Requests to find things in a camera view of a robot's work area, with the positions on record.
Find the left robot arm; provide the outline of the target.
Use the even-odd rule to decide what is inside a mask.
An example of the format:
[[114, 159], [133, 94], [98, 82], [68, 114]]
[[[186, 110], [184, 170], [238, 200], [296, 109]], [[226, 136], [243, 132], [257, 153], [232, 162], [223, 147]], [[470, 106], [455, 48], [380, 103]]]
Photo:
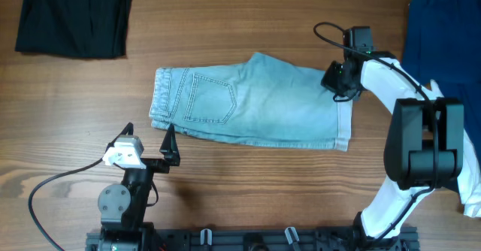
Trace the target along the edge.
[[111, 143], [102, 157], [106, 165], [114, 165], [124, 171], [119, 184], [104, 188], [98, 197], [101, 213], [101, 231], [90, 234], [86, 249], [112, 250], [165, 250], [166, 245], [151, 222], [144, 221], [151, 191], [157, 188], [155, 174], [167, 174], [170, 167], [180, 164], [180, 153], [175, 138], [175, 128], [169, 125], [159, 152], [162, 158], [143, 158], [143, 144], [133, 134], [129, 123]]

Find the light blue denim shorts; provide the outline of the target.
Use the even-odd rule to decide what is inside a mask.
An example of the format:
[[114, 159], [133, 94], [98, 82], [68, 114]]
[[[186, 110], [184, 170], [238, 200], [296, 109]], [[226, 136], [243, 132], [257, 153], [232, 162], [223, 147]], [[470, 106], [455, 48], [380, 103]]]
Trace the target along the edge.
[[352, 102], [334, 101], [324, 71], [255, 53], [244, 63], [158, 68], [152, 126], [255, 147], [346, 151]]

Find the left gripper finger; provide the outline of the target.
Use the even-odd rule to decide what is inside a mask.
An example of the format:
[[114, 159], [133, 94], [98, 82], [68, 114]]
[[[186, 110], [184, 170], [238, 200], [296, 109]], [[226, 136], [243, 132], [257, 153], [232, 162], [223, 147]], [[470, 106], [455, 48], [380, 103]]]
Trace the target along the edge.
[[113, 147], [114, 146], [114, 143], [116, 142], [116, 140], [122, 136], [122, 135], [133, 135], [134, 133], [134, 125], [132, 122], [129, 122], [124, 128], [123, 130], [110, 142], [107, 144], [106, 146], [106, 149], [108, 150], [110, 147]]
[[177, 146], [175, 128], [170, 124], [163, 139], [159, 152], [170, 166], [180, 165], [180, 153]]

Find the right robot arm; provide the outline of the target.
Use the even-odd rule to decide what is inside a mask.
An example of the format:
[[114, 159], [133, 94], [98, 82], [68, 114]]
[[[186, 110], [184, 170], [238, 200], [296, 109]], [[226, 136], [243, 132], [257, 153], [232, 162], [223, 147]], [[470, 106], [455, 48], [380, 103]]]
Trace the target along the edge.
[[341, 104], [368, 90], [391, 112], [383, 153], [386, 179], [352, 226], [322, 229], [319, 238], [331, 238], [347, 250], [409, 250], [414, 230], [403, 227], [407, 217], [422, 199], [461, 174], [464, 107], [455, 98], [434, 96], [395, 64], [394, 55], [376, 50], [370, 27], [341, 32], [344, 61], [333, 61], [321, 84]]

